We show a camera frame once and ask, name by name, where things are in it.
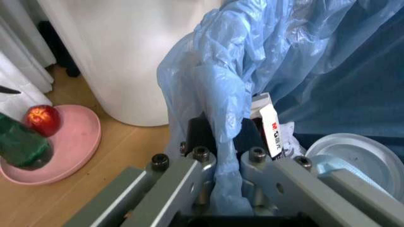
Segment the blue plastic sheet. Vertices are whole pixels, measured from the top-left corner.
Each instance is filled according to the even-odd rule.
[[[228,0],[172,48],[158,67],[171,133],[166,153],[179,156],[188,121],[205,112],[218,148],[213,213],[252,214],[241,196],[232,142],[242,118],[249,117],[252,95],[269,91],[280,121],[296,121],[298,131],[323,130],[314,117],[340,100],[330,105],[318,91],[344,92],[337,85],[358,82],[354,71],[340,70],[338,75],[348,76],[333,84],[323,82],[323,75],[334,72],[403,5],[404,0]]]

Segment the red apple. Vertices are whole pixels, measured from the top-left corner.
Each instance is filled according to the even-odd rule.
[[[24,117],[28,128],[37,131],[45,137],[54,135],[60,128],[59,112],[50,105],[37,105],[29,108]]]

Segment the screw head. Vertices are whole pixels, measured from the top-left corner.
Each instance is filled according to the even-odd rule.
[[[301,165],[302,167],[304,167],[306,170],[310,170],[311,169],[311,160],[308,157],[305,156],[296,156],[294,157],[294,160]]]
[[[185,145],[186,145],[186,142],[184,142],[184,141],[182,141],[182,142],[180,143],[180,153],[181,153],[181,156],[185,156],[185,152],[186,152],[186,150],[185,150]]]
[[[209,161],[209,149],[204,146],[195,147],[192,150],[192,158],[200,162]]]
[[[252,162],[261,163],[265,161],[266,151],[260,147],[252,147],[248,152],[248,158]]]
[[[155,171],[165,171],[169,167],[169,158],[165,154],[156,154],[151,158],[151,168]]]

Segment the wooden table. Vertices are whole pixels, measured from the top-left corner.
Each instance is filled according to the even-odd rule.
[[[0,226],[61,226],[127,166],[143,168],[168,143],[167,126],[135,127],[106,114],[82,77],[69,78],[53,67],[54,91],[47,94],[54,105],[78,104],[91,108],[101,121],[102,139],[91,160],[78,172],[59,182],[23,186],[0,177]]]

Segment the green bottle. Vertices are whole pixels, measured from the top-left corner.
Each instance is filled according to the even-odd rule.
[[[34,170],[48,163],[53,151],[47,138],[0,113],[0,156],[12,166]]]

